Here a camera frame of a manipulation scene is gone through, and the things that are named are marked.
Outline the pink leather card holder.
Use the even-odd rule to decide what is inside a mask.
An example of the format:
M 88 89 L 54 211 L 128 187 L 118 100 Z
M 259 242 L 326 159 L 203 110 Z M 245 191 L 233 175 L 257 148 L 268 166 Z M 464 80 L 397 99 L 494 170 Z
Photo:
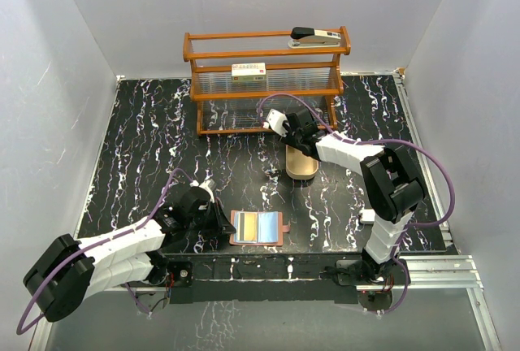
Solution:
M 282 246 L 284 244 L 284 235 L 290 233 L 290 225 L 284 224 L 284 217 L 281 212 L 253 212 L 233 210 L 231 212 L 231 224 L 234 227 L 236 227 L 236 217 L 239 212 L 252 212 L 258 215 L 258 238 L 255 243 L 240 243 L 236 240 L 236 232 L 235 234 L 231 234 L 229 238 L 229 243 L 231 245 Z

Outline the tan oval plastic tray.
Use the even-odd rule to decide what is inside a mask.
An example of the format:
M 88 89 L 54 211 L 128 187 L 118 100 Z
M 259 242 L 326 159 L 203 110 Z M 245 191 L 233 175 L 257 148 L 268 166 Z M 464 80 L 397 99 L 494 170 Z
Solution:
M 305 156 L 289 145 L 285 147 L 285 170 L 293 180 L 311 180 L 319 169 L 319 161 Z

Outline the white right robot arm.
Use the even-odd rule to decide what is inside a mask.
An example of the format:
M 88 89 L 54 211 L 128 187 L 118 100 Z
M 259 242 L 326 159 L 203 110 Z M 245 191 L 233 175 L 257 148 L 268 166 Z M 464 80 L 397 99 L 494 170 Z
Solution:
M 303 108 L 283 115 L 272 130 L 284 144 L 320 162 L 333 163 L 363 178 L 375 213 L 369 240 L 362 249 L 362 274 L 378 284 L 389 277 L 398 240 L 426 196 L 422 175 L 403 145 L 363 145 L 337 131 L 320 129 Z

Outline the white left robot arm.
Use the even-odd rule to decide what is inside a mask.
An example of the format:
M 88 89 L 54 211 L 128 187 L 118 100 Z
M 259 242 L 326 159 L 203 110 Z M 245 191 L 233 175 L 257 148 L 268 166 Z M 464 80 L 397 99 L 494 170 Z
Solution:
M 127 227 L 79 240 L 69 234 L 57 237 L 23 284 L 43 317 L 54 323 L 108 288 L 130 282 L 165 283 L 170 275 L 164 248 L 235 231 L 211 189 L 193 186 L 178 202 L 163 204 Z

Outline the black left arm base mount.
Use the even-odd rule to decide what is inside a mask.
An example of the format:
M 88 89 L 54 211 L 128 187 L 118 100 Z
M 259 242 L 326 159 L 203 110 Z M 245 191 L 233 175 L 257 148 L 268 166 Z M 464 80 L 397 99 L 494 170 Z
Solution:
M 173 288 L 187 288 L 193 283 L 193 264 L 188 261 L 170 261 L 167 264 L 165 286 L 167 290 Z

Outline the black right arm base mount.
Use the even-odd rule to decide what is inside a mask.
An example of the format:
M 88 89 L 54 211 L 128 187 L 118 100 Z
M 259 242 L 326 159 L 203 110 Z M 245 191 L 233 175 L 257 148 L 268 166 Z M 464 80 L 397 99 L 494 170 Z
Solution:
M 363 260 L 338 260 L 335 266 L 325 266 L 322 275 L 340 286 L 374 284 L 378 278 L 371 265 Z

